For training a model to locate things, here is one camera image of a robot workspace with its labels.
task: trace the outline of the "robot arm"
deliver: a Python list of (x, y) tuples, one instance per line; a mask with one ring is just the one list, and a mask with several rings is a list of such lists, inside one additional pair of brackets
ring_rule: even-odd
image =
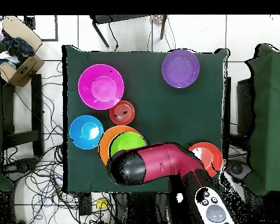
[(177, 143), (119, 151), (109, 159), (107, 172), (110, 180), (119, 185), (178, 176), (179, 183), (171, 180), (170, 187), (182, 193), (189, 223), (235, 224), (202, 162)]

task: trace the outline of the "floor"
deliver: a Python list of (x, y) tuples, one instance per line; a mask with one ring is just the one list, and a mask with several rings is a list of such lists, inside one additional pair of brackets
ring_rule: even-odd
[[(110, 48), (106, 48), (92, 27), (92, 21), (89, 16), (57, 16), (58, 19), (58, 41), (44, 41), (36, 54), (45, 61), (44, 66), (38, 73), (42, 75), (43, 84), (45, 83), (62, 83), (60, 72), (62, 64), (60, 63), (62, 53), (61, 46), (63, 44), (73, 45), (83, 51), (113, 51), (116, 42), (114, 41), (107, 24), (99, 25), (99, 29), (103, 33)], [(46, 40), (55, 39), (54, 16), (36, 16), (36, 33)], [(117, 51), (151, 51), (151, 24), (149, 17), (126, 20), (122, 22), (111, 23), (112, 31), (118, 40)], [(153, 52), (167, 52), (174, 47), (189, 48), (199, 53), (212, 53), (219, 48), (228, 48), (230, 57), (227, 63), (227, 74), (232, 79), (232, 102), (231, 102), (231, 131), (237, 132), (237, 82), (250, 77), (250, 71), (245, 60), (250, 59), (254, 55), (257, 44), (269, 43), (280, 50), (280, 15), (169, 15), (169, 22), (166, 23), (166, 37), (160, 40), (160, 26), (153, 25)], [(52, 102), (54, 102), (53, 120), (62, 126), (62, 86), (47, 84), (43, 87), (43, 93)], [(31, 108), (30, 98), (31, 84), (25, 87), (17, 87), (16, 91), (20, 98), (25, 102), (28, 108)], [(16, 132), (31, 130), (31, 113), (27, 107), (21, 102), (19, 97), (15, 96), (15, 129)], [(52, 103), (44, 98), (44, 101), (52, 109)], [(50, 124), (50, 110), (44, 104), (44, 124), (45, 128), (44, 141), (45, 149), (62, 143), (60, 135), (52, 135), (49, 138), (48, 133), (53, 127)], [(25, 144), (18, 146), (19, 151), (13, 155), (14, 159), (27, 158), (33, 156), (32, 145)], [(14, 148), (8, 150), (11, 155), (15, 151)], [(53, 152), (48, 152), (43, 159), (41, 165), (47, 164), (46, 161), (53, 160)], [(59, 173), (62, 174), (62, 168), (58, 167)], [(43, 178), (35, 176), (20, 180), (15, 196), (16, 214), (18, 219), (23, 219), (28, 223), (33, 217), (32, 201), (36, 210), (39, 209), (40, 202), (35, 196), (34, 191), (39, 191), (34, 180), (38, 182), (44, 181)], [(236, 190), (242, 195), (242, 188), (235, 185)], [(94, 193), (93, 198), (102, 197), (99, 193)], [(69, 204), (74, 204), (74, 199), (68, 200)], [(46, 207), (41, 212), (41, 217), (32, 224), (48, 224), (48, 220), (55, 212), (55, 218), (50, 224), (78, 224), (71, 216), (67, 208), (59, 209), (56, 212), (55, 206), (50, 206), (47, 202)], [(81, 217), (81, 221), (85, 221), (85, 216)]]

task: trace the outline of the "yellow object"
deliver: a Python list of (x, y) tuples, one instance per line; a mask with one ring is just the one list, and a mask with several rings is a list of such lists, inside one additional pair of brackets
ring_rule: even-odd
[(97, 209), (106, 209), (107, 206), (108, 206), (108, 201), (103, 198), (98, 199), (96, 202)]

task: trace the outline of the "table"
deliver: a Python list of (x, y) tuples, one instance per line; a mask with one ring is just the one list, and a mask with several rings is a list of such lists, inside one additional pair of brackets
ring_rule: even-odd
[[(223, 60), (228, 54), (226, 49), (214, 54), (196, 54), (200, 63), (199, 76), (184, 89), (173, 88), (163, 79), (161, 67), (167, 52), (82, 52), (66, 45), (62, 46), (62, 53), (64, 92), (67, 92), (64, 93), (64, 128), (68, 133), (71, 122), (84, 114), (98, 118), (105, 131), (115, 126), (108, 110), (88, 107), (78, 94), (81, 73), (94, 64), (108, 64), (124, 80), (122, 99), (135, 107), (135, 118), (129, 126), (139, 131), (151, 144), (168, 141), (189, 148), (197, 142), (211, 142), (221, 148)], [(67, 191), (168, 192), (168, 178), (136, 186), (113, 184), (97, 148), (82, 150), (71, 142), (68, 135), (64, 138), (68, 150), (64, 164), (64, 173), (68, 174), (64, 176)]]

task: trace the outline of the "small red bowl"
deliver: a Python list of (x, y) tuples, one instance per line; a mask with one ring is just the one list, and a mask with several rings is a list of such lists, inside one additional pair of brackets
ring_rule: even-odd
[(135, 117), (133, 105), (126, 101), (120, 100), (110, 109), (110, 118), (117, 125), (128, 125)]
[(189, 148), (194, 154), (199, 153), (199, 159), (203, 163), (205, 170), (213, 177), (220, 171), (223, 165), (223, 158), (220, 150), (208, 142), (199, 142)]

